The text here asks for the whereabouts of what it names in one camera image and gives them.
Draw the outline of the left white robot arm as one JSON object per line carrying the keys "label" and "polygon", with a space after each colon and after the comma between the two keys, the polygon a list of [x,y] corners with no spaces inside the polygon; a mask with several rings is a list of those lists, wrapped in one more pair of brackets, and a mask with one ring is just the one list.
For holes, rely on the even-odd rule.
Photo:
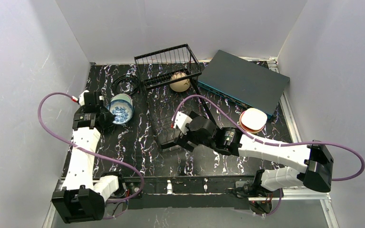
{"label": "left white robot arm", "polygon": [[101,131],[112,125],[114,116],[104,106],[100,92],[84,91],[73,118],[73,142],[66,178],[61,190],[53,192],[52,203],[62,220],[69,223],[101,220],[106,201],[119,189],[116,175],[93,182],[93,165]]}

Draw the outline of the black wire dish rack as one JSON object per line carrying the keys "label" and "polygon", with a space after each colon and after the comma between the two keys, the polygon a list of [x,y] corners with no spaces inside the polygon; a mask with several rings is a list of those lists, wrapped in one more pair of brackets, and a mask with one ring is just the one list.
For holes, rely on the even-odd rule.
{"label": "black wire dish rack", "polygon": [[[176,149],[179,146],[173,141],[180,131],[171,127],[174,111],[185,97],[201,93],[197,80],[204,66],[188,44],[135,56],[134,61],[157,145],[161,150]],[[178,72],[185,72],[187,76],[172,81],[172,75]],[[190,80],[188,90],[175,92],[170,88],[171,83],[184,79]]]}

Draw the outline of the orange bowl white inside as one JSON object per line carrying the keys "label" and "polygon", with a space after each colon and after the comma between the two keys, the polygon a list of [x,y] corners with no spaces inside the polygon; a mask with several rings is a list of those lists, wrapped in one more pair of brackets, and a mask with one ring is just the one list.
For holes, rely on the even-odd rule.
{"label": "orange bowl white inside", "polygon": [[249,108],[239,118],[241,127],[250,133],[260,132],[267,122],[267,115],[259,109]]}

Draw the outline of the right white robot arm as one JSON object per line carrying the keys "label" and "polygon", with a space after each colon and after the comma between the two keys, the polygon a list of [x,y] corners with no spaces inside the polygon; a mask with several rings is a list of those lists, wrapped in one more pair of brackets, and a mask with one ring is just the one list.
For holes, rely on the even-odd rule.
{"label": "right white robot arm", "polygon": [[203,145],[214,152],[237,157],[253,157],[282,164],[276,170],[257,171],[253,183],[245,188],[249,195],[258,191],[305,186],[317,192],[330,192],[333,158],[324,145],[288,143],[245,135],[238,128],[219,128],[203,116],[190,117],[179,112],[173,127],[180,130],[175,143],[189,151]]}

